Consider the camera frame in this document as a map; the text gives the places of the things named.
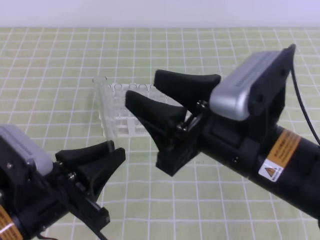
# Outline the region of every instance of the orange warning sticker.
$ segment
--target orange warning sticker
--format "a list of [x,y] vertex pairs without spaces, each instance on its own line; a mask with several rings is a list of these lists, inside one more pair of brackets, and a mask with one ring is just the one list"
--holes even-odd
[[16,225],[0,205],[0,240],[23,240]]
[[287,129],[283,130],[266,157],[269,161],[285,168],[298,147],[301,137]]
[[283,130],[260,167],[259,174],[276,182],[298,147],[301,137]]

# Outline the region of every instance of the cutting mat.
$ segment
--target cutting mat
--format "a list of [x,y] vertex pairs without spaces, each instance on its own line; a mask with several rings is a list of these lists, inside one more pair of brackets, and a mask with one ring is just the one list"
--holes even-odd
[[[104,141],[92,78],[151,84],[156,69],[227,76],[250,53],[297,44],[303,101],[320,133],[319,28],[0,28],[0,123],[15,124],[48,153]],[[314,141],[292,80],[279,122]],[[171,178],[155,168],[149,137],[123,138],[127,161],[98,202],[112,218],[110,240],[316,240],[317,223],[287,203],[199,155]],[[67,215],[45,231],[91,240]]]

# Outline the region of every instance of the white wall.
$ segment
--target white wall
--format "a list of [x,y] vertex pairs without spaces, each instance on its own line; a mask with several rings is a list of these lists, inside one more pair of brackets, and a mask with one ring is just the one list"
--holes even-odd
[[320,0],[0,0],[0,27],[320,27]]

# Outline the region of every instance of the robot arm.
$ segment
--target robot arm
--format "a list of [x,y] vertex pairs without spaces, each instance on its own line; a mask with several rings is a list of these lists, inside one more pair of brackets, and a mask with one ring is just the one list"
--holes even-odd
[[1,125],[0,153],[0,239],[47,239],[41,232],[70,212],[106,240],[109,212],[96,201],[125,161],[123,148],[107,141],[62,150],[53,162],[16,126]]
[[182,106],[128,91],[126,107],[158,147],[156,167],[173,176],[202,152],[319,220],[320,147],[277,125],[294,53],[254,53],[221,82],[158,70],[154,86]]

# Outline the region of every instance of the transparent test tube rack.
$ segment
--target transparent test tube rack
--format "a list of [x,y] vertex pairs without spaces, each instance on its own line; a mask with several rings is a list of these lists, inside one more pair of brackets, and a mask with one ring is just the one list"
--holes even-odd
[[135,91],[161,103],[181,106],[178,102],[157,90],[152,84],[108,83],[107,78],[104,76],[95,77],[92,81],[103,135],[107,140],[149,136],[144,126],[125,107],[126,92],[128,90]]

